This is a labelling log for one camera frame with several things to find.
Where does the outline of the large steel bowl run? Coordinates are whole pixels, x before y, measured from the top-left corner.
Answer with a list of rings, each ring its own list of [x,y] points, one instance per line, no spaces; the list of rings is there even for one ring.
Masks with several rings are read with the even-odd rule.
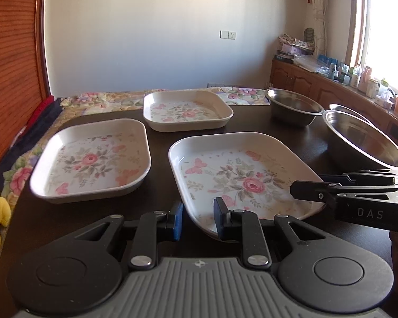
[[[347,171],[398,170],[398,146],[380,129],[349,113],[327,110],[328,153]]]

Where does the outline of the large floral tray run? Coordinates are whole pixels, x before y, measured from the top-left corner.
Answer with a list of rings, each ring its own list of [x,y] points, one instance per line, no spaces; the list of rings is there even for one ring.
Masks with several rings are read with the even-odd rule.
[[[250,210],[266,220],[277,214],[303,220],[324,207],[292,197],[294,181],[318,182],[320,176],[283,142],[266,134],[191,136],[175,142],[168,158],[190,219],[213,237],[216,197],[222,197],[230,210]]]

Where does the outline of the small steel bowl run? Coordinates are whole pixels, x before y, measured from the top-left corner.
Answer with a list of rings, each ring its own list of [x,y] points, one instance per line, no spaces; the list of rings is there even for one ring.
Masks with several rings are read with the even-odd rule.
[[[270,102],[271,118],[292,126],[309,126],[325,111],[315,100],[291,90],[272,88],[265,95]]]

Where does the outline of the medium steel bowl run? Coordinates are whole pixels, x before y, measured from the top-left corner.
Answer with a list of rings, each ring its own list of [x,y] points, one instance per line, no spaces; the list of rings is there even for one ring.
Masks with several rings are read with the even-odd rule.
[[[372,124],[372,122],[368,118],[364,117],[362,114],[360,114],[360,113],[358,113],[358,112],[356,112],[356,111],[354,111],[351,108],[348,108],[346,106],[339,105],[339,104],[336,104],[336,103],[331,103],[328,107],[329,107],[330,110],[344,112],[344,113],[352,115],[352,116],[354,116],[356,118],[362,119],[363,121],[365,121],[365,122],[367,122],[369,124]]]

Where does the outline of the wooden cabinet row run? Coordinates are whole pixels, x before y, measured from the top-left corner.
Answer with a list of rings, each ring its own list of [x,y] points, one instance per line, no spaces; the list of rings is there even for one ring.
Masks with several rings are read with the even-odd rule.
[[[353,88],[276,58],[272,61],[270,83],[274,88],[306,95],[324,108],[331,103],[346,106],[368,118],[398,142],[398,117]]]

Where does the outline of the clutter of bottles on counter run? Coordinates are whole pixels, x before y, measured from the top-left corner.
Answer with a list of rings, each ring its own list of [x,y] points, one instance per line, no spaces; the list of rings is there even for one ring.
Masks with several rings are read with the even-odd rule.
[[[385,80],[377,80],[372,76],[372,68],[363,69],[360,64],[348,67],[344,63],[334,62],[333,58],[322,55],[320,59],[327,61],[328,70],[321,73],[331,83],[360,94],[374,105],[387,111],[392,111],[398,116],[398,89]]]

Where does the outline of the floral tray left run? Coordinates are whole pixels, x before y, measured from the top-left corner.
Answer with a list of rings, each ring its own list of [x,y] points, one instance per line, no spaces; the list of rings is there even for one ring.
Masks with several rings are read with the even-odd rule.
[[[117,118],[65,128],[50,138],[30,178],[31,192],[50,203],[126,195],[152,167],[145,125]]]

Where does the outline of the small floral tray far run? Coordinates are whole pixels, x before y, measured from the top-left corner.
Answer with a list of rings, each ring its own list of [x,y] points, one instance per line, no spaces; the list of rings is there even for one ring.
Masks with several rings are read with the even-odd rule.
[[[232,108],[207,90],[172,90],[144,97],[143,116],[158,132],[219,129],[233,117]]]

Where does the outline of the stack of boxes on cabinet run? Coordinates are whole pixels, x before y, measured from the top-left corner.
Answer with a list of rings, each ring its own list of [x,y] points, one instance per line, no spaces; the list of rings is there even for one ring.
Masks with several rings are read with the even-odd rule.
[[[279,36],[278,42],[279,48],[276,51],[274,59],[284,63],[293,64],[295,58],[312,55],[315,50],[312,42],[304,42],[288,34]]]

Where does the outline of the floral bedspread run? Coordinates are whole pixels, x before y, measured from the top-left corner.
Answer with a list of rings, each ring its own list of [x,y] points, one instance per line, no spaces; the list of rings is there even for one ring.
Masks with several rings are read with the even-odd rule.
[[[0,195],[6,198],[11,207],[15,207],[48,140],[58,132],[64,123],[84,115],[142,109],[144,97],[150,93],[153,93],[153,90],[82,93],[60,98],[62,112],[36,145],[18,157],[10,170],[3,173],[4,183],[3,187],[0,187]]]

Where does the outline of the dark blue blanket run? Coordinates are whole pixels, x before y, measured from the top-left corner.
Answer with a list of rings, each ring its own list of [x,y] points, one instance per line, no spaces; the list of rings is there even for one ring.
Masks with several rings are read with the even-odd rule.
[[[23,133],[0,161],[0,187],[3,187],[3,173],[10,170],[18,157],[31,150],[62,112],[60,98],[47,98],[30,118]]]

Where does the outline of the patterned curtain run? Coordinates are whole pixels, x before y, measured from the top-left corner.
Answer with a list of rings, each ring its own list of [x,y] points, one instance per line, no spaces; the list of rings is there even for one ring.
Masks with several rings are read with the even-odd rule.
[[[314,21],[314,55],[326,55],[326,9],[328,0],[311,0]]]

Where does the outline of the red cloth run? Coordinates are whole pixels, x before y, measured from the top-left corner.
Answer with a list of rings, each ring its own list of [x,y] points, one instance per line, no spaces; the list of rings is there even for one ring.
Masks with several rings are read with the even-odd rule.
[[[26,122],[25,126],[19,131],[19,136],[23,136],[27,134],[30,129],[32,129],[37,122],[45,117],[54,107],[55,105],[55,97],[50,95],[48,98],[43,100],[34,110],[34,112],[29,117],[28,121]]]

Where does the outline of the wooden louvered wardrobe door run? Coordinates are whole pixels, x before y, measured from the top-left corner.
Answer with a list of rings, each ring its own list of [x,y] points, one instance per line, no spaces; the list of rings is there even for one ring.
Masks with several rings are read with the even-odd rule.
[[[50,94],[44,0],[0,0],[0,160]]]

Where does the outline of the white wall switch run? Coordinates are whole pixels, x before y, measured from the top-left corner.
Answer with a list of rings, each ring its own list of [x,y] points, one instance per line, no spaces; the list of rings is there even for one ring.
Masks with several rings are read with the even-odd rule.
[[[236,33],[232,31],[225,31],[221,30],[219,34],[220,39],[230,39],[230,40],[235,40],[236,39]]]

